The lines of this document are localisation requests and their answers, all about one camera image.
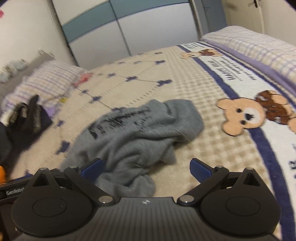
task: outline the teddy bear print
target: teddy bear print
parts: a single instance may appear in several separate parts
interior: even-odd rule
[[[224,110],[226,121],[222,130],[231,136],[238,136],[244,129],[257,128],[265,119],[288,125],[296,133],[296,114],[288,100],[275,91],[262,91],[255,100],[248,98],[220,99],[216,106]]]
[[[200,56],[212,56],[212,57],[219,57],[222,56],[216,49],[204,49],[198,52],[189,52],[189,53],[182,53],[183,59],[188,59],[190,57],[200,57]]]

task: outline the white wall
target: white wall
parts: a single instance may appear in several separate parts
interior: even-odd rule
[[[285,0],[261,0],[265,34],[296,46],[296,11]]]
[[[10,60],[37,57],[41,48],[57,60],[73,64],[49,0],[8,0],[1,10],[0,67]]]

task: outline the striped pillowcase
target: striped pillowcase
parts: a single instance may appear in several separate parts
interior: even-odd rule
[[[207,40],[260,61],[296,84],[296,47],[291,44],[240,26],[208,33],[202,37],[202,41]]]
[[[50,60],[44,62],[34,73],[25,76],[13,93],[5,96],[1,109],[9,112],[19,102],[28,103],[34,95],[39,95],[38,104],[42,105],[50,117],[57,111],[59,100],[68,94],[72,83],[79,80],[86,70]]]

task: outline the gray cloth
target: gray cloth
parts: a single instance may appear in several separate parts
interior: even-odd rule
[[[159,161],[175,163],[173,144],[193,140],[202,129],[202,118],[190,100],[151,100],[139,108],[117,108],[77,137],[61,169],[99,157],[107,164],[96,186],[115,198],[152,196],[150,167]]]

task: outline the door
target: door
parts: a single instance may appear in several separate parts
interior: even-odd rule
[[[227,25],[242,26],[264,33],[260,0],[222,0]]]
[[[209,32],[218,31],[227,26],[221,0],[202,0]]]

